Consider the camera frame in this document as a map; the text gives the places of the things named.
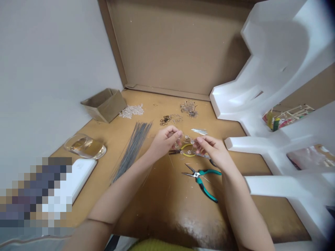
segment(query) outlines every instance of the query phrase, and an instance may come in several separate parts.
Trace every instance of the left hand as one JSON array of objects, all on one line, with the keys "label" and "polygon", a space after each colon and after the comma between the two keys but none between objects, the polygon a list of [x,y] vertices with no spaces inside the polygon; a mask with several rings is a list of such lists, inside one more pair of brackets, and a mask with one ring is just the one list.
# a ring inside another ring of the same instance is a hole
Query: left hand
[{"label": "left hand", "polygon": [[159,160],[161,157],[167,154],[171,148],[174,149],[175,142],[181,146],[179,138],[181,138],[182,135],[183,132],[178,130],[177,127],[169,125],[157,133],[147,151],[147,154],[153,157],[155,161]]}]

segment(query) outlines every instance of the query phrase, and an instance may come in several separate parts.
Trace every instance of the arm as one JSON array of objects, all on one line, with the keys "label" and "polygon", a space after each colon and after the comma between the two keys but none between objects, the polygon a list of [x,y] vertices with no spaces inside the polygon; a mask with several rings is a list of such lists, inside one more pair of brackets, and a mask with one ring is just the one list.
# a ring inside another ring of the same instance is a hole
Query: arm
[{"label": "arm", "polygon": [[164,156],[176,141],[180,144],[179,137],[182,134],[182,131],[172,125],[159,131],[148,151],[100,197],[63,250],[104,250],[115,223],[144,182],[150,167]]},{"label": "arm", "polygon": [[221,140],[197,138],[197,153],[206,152],[222,172],[228,218],[240,249],[275,250],[267,226],[252,200],[248,186]]}]

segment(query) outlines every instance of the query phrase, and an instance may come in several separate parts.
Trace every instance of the hand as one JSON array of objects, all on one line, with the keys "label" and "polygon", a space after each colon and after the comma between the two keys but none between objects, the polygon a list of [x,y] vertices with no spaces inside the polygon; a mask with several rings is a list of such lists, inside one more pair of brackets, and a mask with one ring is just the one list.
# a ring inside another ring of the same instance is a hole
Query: hand
[{"label": "hand", "polygon": [[201,155],[208,153],[219,169],[226,171],[232,167],[236,168],[222,140],[211,136],[202,136],[196,138],[194,145],[197,148],[196,153]]},{"label": "hand", "polygon": [[147,154],[154,158],[154,161],[159,160],[172,148],[174,149],[174,143],[177,142],[181,146],[179,138],[183,135],[183,132],[178,130],[175,126],[169,125],[168,127],[160,130],[155,136],[151,146],[149,147]]}]

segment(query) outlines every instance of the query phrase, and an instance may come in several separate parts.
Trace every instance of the wooden table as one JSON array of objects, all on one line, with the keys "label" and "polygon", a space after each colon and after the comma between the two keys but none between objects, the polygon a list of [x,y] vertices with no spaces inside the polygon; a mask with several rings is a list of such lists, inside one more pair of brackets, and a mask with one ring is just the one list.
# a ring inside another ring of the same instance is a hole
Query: wooden table
[{"label": "wooden table", "polygon": [[[157,131],[163,128],[159,125],[163,116],[182,114],[180,104],[185,102],[184,98],[132,90],[124,90],[122,95],[129,105],[143,103],[144,114],[133,115],[132,119],[116,117],[109,124],[91,120],[78,131],[103,142],[107,147],[107,153],[98,160],[97,166],[73,204],[73,227],[77,227],[85,219],[95,202],[108,188],[111,175],[124,153],[135,123],[153,121],[152,129],[140,150],[139,155],[142,155]],[[209,135],[223,140],[227,137],[245,136],[238,122],[217,119],[210,102],[196,101],[196,104],[198,117],[193,119],[183,113],[184,120],[176,124],[184,134],[196,137],[198,135],[191,129],[205,128]],[[261,155],[241,152],[230,152],[230,155],[245,176],[271,175]],[[78,156],[66,152],[62,147],[52,154],[52,157],[72,157],[73,162],[78,159]],[[184,163],[190,163],[190,166],[197,170],[213,168],[205,158],[186,157],[182,160],[179,154],[165,155],[152,167],[147,180],[120,218],[114,233],[141,239],[158,238],[189,247],[234,249],[235,239],[222,199],[221,178],[207,175],[210,183],[203,179],[208,191],[219,199],[219,204],[216,204],[202,193],[194,178],[181,174],[189,171]],[[253,196],[253,200],[263,215],[275,243],[310,240],[309,234],[287,199]]]}]

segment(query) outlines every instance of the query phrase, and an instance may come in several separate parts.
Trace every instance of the white wall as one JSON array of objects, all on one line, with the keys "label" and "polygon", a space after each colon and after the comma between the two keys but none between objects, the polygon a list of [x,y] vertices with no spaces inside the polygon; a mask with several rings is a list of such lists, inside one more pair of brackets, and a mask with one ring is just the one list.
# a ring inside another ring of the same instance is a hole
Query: white wall
[{"label": "white wall", "polygon": [[0,85],[8,188],[91,119],[80,101],[122,89],[97,0],[0,0]]}]

